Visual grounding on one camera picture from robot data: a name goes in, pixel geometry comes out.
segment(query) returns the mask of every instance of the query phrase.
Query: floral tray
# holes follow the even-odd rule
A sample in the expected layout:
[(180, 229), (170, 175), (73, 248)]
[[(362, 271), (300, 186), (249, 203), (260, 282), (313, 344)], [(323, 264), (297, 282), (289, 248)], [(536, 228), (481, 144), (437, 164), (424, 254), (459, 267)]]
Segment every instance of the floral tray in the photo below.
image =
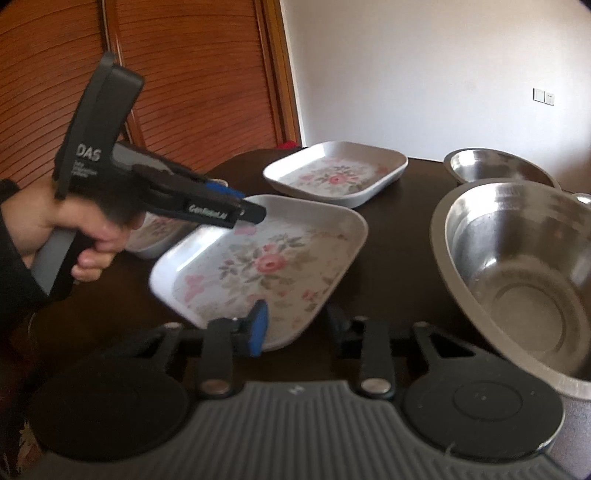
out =
[(400, 152), (351, 142), (324, 142), (273, 162), (263, 176), (292, 197), (355, 208), (402, 175)]
[(157, 258), (196, 226), (148, 212), (144, 224), (131, 232), (125, 249), (140, 258)]
[(259, 225), (200, 226), (164, 254), (152, 292), (200, 328), (241, 317), (258, 299), (269, 305), (263, 349), (291, 343), (314, 319), (365, 243), (367, 223), (347, 208), (275, 195)]

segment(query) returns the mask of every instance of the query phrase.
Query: hand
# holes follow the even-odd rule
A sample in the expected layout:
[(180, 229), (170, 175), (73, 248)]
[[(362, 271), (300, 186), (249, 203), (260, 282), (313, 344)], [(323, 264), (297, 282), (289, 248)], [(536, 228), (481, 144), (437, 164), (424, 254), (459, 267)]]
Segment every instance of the hand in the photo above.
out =
[(115, 254), (123, 250), (131, 229), (139, 228), (144, 221), (141, 216), (130, 225), (120, 226), (107, 219), (91, 200), (75, 195), (56, 200), (50, 178), (14, 194), (1, 208), (8, 233), (28, 267), (55, 227), (78, 229), (96, 240), (72, 268), (72, 276), (83, 282), (97, 280)]

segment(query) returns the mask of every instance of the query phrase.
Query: metal screw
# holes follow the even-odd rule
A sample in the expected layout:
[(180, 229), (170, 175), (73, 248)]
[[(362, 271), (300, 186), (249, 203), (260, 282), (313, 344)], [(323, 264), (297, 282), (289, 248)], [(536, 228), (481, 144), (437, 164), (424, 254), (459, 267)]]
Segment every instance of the metal screw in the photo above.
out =
[(366, 378), (361, 382), (361, 388), (367, 393), (380, 395), (388, 393), (392, 388), (392, 384), (384, 378)]
[(210, 378), (202, 382), (199, 388), (208, 395), (224, 395), (230, 391), (230, 384), (219, 378)]

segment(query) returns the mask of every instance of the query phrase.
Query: finger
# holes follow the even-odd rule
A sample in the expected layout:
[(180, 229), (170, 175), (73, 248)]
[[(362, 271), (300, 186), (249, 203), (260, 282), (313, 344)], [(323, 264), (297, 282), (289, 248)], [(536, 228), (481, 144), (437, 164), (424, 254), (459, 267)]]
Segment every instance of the finger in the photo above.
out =
[(125, 244), (127, 240), (129, 240), (129, 234), (131, 231), (129, 229), (125, 229), (121, 232), (121, 234), (112, 241), (97, 241), (95, 243), (94, 249), (97, 252), (102, 253), (119, 253), (125, 248)]
[(82, 268), (107, 268), (115, 254), (97, 252), (94, 248), (88, 248), (78, 255), (78, 265)]
[(53, 217), (49, 219), (52, 225), (78, 229), (100, 241), (114, 241), (122, 233), (122, 228), (111, 222), (91, 200), (72, 195), (56, 202)]
[(33, 265), (33, 260), (35, 260), (35, 254), (25, 255), (22, 258), (22, 262), (27, 266), (27, 268), (31, 268), (31, 265)]
[(98, 280), (101, 273), (103, 271), (100, 268), (82, 268), (79, 265), (72, 267), (72, 277), (81, 282)]

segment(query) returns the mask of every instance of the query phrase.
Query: table surface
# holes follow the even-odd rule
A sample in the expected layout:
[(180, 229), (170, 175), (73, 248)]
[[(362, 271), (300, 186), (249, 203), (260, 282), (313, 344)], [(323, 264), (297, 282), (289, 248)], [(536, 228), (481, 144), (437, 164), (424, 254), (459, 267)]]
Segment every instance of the table surface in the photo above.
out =
[[(248, 152), (208, 175), (227, 180), (246, 194), (275, 193), (263, 179), (262, 170), (289, 153)], [(351, 316), (386, 318), (401, 332), (426, 320), (483, 345), (447, 292), (431, 253), (431, 214), (455, 186), (441, 163), (410, 159), (400, 180), (357, 209), (367, 220), (369, 236), (331, 300)], [(153, 264), (124, 252), (99, 281), (75, 287), (68, 299), (39, 312), (32, 332), (44, 368), (58, 371), (128, 333), (183, 321), (150, 293), (148, 276)], [(320, 318), (291, 345), (235, 363), (239, 379), (259, 381), (350, 378), (355, 369), (334, 360), (329, 333)], [(591, 472), (591, 427), (587, 426), (591, 424), (591, 408), (580, 402), (566, 407), (571, 415), (552, 456), (584, 478)]]

